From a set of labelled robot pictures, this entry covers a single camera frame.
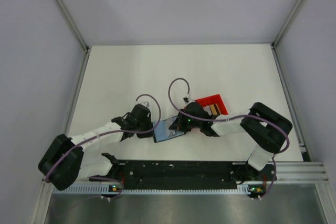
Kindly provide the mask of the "black leather card holder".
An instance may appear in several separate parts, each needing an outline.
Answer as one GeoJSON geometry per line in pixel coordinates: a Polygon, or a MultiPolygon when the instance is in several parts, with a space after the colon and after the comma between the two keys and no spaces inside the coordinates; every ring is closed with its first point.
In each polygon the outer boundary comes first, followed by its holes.
{"type": "Polygon", "coordinates": [[[180,137],[185,135],[185,132],[170,130],[169,127],[173,124],[173,122],[177,119],[176,116],[168,118],[166,120],[160,121],[158,126],[154,129],[154,142],[161,143],[164,141],[171,140],[176,137],[180,137]]]}

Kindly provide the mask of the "red plastic card tray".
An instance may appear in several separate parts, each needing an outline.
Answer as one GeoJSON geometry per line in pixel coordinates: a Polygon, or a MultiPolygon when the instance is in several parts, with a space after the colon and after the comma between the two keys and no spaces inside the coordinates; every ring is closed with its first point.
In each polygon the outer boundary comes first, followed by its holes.
{"type": "Polygon", "coordinates": [[[215,94],[208,97],[196,99],[196,102],[200,104],[203,108],[208,109],[209,112],[210,112],[209,105],[217,104],[221,112],[220,114],[228,115],[227,109],[224,105],[223,99],[220,94],[215,94]]]}

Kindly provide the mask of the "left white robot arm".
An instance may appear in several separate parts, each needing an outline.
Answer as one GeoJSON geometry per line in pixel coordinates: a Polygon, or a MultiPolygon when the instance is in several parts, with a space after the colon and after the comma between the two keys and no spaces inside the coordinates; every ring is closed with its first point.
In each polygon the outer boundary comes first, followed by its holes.
{"type": "Polygon", "coordinates": [[[133,136],[151,137],[152,128],[149,103],[138,103],[125,116],[116,117],[100,128],[72,137],[58,135],[38,169],[57,190],[65,190],[75,181],[92,176],[114,180],[119,168],[108,147],[133,136]]]}

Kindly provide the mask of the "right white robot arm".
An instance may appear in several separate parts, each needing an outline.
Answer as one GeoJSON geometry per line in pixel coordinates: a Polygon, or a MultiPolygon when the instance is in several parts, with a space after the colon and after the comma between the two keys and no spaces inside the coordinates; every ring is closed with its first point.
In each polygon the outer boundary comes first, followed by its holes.
{"type": "Polygon", "coordinates": [[[288,134],[293,124],[284,116],[261,102],[238,115],[209,114],[196,101],[181,109],[169,130],[190,132],[199,129],[209,137],[246,133],[255,142],[245,166],[245,174],[252,180],[264,174],[264,167],[274,155],[281,153],[283,144],[289,147],[288,134]]]}

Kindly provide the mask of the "gold striped credit card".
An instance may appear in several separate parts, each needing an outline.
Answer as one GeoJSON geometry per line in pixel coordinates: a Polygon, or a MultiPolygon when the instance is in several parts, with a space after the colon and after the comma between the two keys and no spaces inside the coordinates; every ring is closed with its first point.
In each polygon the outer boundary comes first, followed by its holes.
{"type": "Polygon", "coordinates": [[[209,109],[212,115],[220,115],[220,110],[217,106],[217,104],[211,104],[209,105],[209,109]]]}

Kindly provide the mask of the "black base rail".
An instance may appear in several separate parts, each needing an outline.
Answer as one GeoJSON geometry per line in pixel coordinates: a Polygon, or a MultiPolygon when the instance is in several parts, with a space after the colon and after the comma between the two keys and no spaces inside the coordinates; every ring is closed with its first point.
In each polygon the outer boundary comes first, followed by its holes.
{"type": "Polygon", "coordinates": [[[125,189],[234,189],[243,182],[264,185],[276,178],[273,164],[261,171],[246,162],[119,160],[107,175],[90,181],[115,179],[125,189]]]}

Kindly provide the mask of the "left aluminium frame post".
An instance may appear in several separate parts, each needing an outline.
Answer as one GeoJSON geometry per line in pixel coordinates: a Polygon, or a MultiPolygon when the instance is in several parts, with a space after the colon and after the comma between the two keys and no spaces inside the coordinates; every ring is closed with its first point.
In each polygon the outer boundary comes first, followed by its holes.
{"type": "Polygon", "coordinates": [[[75,20],[73,19],[70,11],[68,10],[65,2],[63,0],[54,0],[57,8],[59,9],[61,15],[63,16],[65,22],[67,23],[70,31],[72,32],[74,38],[79,43],[80,47],[84,52],[89,51],[89,46],[85,42],[79,28],[76,25],[75,20]]]}

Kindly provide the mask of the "aluminium frame post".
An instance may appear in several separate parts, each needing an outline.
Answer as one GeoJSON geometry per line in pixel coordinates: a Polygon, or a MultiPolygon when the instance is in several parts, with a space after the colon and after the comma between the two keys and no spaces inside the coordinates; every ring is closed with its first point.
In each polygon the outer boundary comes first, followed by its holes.
{"type": "Polygon", "coordinates": [[[75,20],[73,19],[70,11],[68,10],[65,2],[63,0],[54,0],[57,8],[59,9],[61,15],[63,16],[65,22],[67,23],[70,31],[72,32],[74,38],[79,43],[80,47],[84,52],[89,51],[89,46],[85,42],[79,28],[76,25],[75,20]]]}
{"type": "Polygon", "coordinates": [[[299,14],[302,6],[304,5],[306,0],[296,0],[293,8],[291,9],[289,15],[287,16],[285,22],[281,26],[277,36],[275,37],[274,41],[272,42],[272,47],[276,48],[280,45],[281,41],[283,40],[284,36],[288,32],[289,28],[291,27],[292,23],[296,19],[297,15],[299,14]]]}

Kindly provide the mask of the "right aluminium frame post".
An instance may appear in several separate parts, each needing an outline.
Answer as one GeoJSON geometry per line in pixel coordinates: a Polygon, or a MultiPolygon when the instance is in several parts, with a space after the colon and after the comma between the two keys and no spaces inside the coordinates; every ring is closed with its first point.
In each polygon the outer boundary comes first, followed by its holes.
{"type": "Polygon", "coordinates": [[[280,45],[281,41],[283,40],[284,36],[288,32],[289,28],[291,27],[292,23],[296,19],[297,15],[299,14],[302,6],[304,5],[306,0],[296,0],[293,8],[291,9],[289,15],[287,16],[285,22],[281,26],[277,36],[275,37],[274,41],[272,42],[272,47],[276,48],[280,45]]]}

